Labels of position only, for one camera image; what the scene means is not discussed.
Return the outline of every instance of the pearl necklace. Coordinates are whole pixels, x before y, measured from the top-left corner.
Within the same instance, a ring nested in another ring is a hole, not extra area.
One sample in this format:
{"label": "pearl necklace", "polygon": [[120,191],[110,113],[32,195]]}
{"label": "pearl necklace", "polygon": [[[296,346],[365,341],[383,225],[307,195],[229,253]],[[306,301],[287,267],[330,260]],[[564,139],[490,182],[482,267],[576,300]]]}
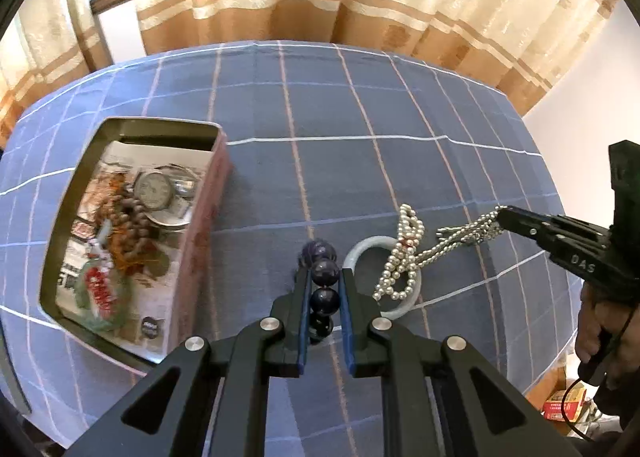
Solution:
{"label": "pearl necklace", "polygon": [[[398,218],[398,241],[386,259],[384,271],[376,284],[373,298],[379,301],[388,294],[393,300],[404,300],[414,291],[417,271],[439,257],[460,246],[472,246],[494,239],[504,230],[495,217],[505,206],[496,206],[495,210],[478,217],[478,220],[455,228],[439,228],[436,237],[439,242],[416,255],[418,245],[424,236],[424,224],[408,204],[400,206]],[[396,291],[394,284],[400,275],[407,272],[404,291]]]}

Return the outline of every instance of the dark purple bead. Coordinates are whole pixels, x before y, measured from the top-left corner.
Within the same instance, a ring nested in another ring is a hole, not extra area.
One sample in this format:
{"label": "dark purple bead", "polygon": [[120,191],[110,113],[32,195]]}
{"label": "dark purple bead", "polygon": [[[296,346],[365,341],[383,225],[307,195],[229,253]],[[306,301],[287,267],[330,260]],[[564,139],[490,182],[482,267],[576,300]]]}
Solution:
{"label": "dark purple bead", "polygon": [[316,239],[309,241],[302,248],[302,252],[298,257],[298,264],[304,267],[311,267],[311,265],[319,259],[336,260],[337,255],[334,246],[322,239]]}
{"label": "dark purple bead", "polygon": [[327,287],[333,285],[340,278],[340,268],[333,260],[316,260],[311,266],[311,280],[316,285]]}
{"label": "dark purple bead", "polygon": [[330,287],[321,287],[313,292],[309,305],[319,316],[331,316],[340,309],[340,296]]}
{"label": "dark purple bead", "polygon": [[334,330],[334,322],[329,316],[320,316],[316,313],[309,315],[309,342],[312,345],[319,344]]}

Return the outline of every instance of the black cable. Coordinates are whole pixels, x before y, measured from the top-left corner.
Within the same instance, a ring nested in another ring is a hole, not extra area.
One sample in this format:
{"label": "black cable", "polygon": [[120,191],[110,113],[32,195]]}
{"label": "black cable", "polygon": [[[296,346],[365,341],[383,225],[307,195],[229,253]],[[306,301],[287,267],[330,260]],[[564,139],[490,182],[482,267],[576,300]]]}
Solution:
{"label": "black cable", "polygon": [[589,442],[593,442],[593,439],[591,437],[589,437],[587,434],[582,433],[580,430],[578,430],[575,427],[575,424],[572,423],[571,421],[569,421],[569,418],[566,416],[566,412],[564,411],[564,402],[567,399],[567,396],[569,395],[569,392],[571,392],[572,388],[577,385],[579,382],[581,381],[580,378],[576,379],[574,382],[572,382],[572,384],[569,386],[568,389],[566,389],[566,391],[564,392],[564,395],[562,397],[562,402],[560,403],[560,412],[562,413],[562,418],[564,419],[564,422],[568,424],[569,428],[571,428],[571,430],[574,431],[574,433],[577,433],[580,437],[582,437],[585,441],[589,441]]}
{"label": "black cable", "polygon": [[[626,331],[626,328],[629,326],[629,323],[631,323],[631,319],[634,317],[634,312],[636,312],[636,309],[632,309],[631,310],[631,312],[629,313],[629,317],[626,319],[625,325],[623,326],[622,330],[620,331],[620,334],[618,334],[617,337],[614,340],[612,340],[612,342],[610,342],[609,350],[605,353],[604,358],[602,358],[603,360],[611,353],[611,351],[614,351],[614,350],[616,350],[616,348],[618,348],[618,341],[622,339],[622,336],[624,335],[624,333]],[[564,411],[564,402],[566,401],[567,397],[569,396],[569,392],[571,392],[572,388],[575,385],[577,385],[580,381],[581,381],[580,378],[576,379],[574,382],[572,382],[572,384],[569,386],[569,388],[566,389],[566,392],[564,393],[564,395],[562,397],[562,401],[560,403],[560,413],[562,413],[562,418],[564,419],[564,422],[568,424],[569,428],[571,428],[571,430],[574,433],[577,433],[585,441],[594,442],[591,437],[589,437],[585,433],[582,433],[580,430],[578,430],[575,427],[574,423],[569,421],[569,418],[566,416],[566,412]]]}

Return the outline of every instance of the metal screw cap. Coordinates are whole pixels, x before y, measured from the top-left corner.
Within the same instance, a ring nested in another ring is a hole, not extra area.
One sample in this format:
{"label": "metal screw cap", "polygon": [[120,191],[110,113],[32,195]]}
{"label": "metal screw cap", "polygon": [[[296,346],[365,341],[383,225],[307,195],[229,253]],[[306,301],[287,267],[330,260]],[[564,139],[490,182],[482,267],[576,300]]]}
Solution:
{"label": "metal screw cap", "polygon": [[371,322],[371,326],[376,331],[388,331],[391,328],[391,325],[393,325],[393,323],[391,323],[391,320],[389,318],[383,318],[382,316],[373,318]]}
{"label": "metal screw cap", "polygon": [[204,340],[200,338],[200,336],[192,336],[187,341],[184,342],[184,346],[187,347],[188,351],[195,352],[199,351],[204,347]]}
{"label": "metal screw cap", "polygon": [[460,336],[452,336],[447,339],[447,347],[452,351],[462,351],[466,348],[466,340]]}
{"label": "metal screw cap", "polygon": [[260,328],[263,331],[274,331],[278,327],[280,327],[280,320],[278,320],[277,318],[273,318],[271,316],[267,316],[267,318],[262,318],[262,321],[260,322]]}

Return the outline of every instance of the blue checkered tablecloth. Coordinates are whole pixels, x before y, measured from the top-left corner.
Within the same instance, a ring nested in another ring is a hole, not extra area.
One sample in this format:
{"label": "blue checkered tablecloth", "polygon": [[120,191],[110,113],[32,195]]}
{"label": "blue checkered tablecloth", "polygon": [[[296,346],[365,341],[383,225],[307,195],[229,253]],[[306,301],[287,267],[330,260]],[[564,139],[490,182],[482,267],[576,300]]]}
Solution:
{"label": "blue checkered tablecloth", "polygon": [[[240,42],[91,74],[27,109],[0,161],[0,320],[30,419],[63,445],[140,379],[38,308],[58,204],[82,148],[109,116],[213,120],[228,135],[234,169],[212,234],[214,279],[201,290],[196,319],[212,339],[269,312],[290,289],[310,237],[329,240],[342,259],[366,237],[394,234],[402,202],[427,226],[425,246],[435,228],[497,203],[562,212],[505,95],[412,58]],[[367,263],[382,265],[374,259]],[[580,281],[527,239],[502,235],[456,250],[422,277],[422,296],[402,322],[434,339],[464,336],[522,391],[574,332]],[[301,379],[272,380],[266,455],[382,454],[379,380],[348,376],[339,332],[310,349]]]}

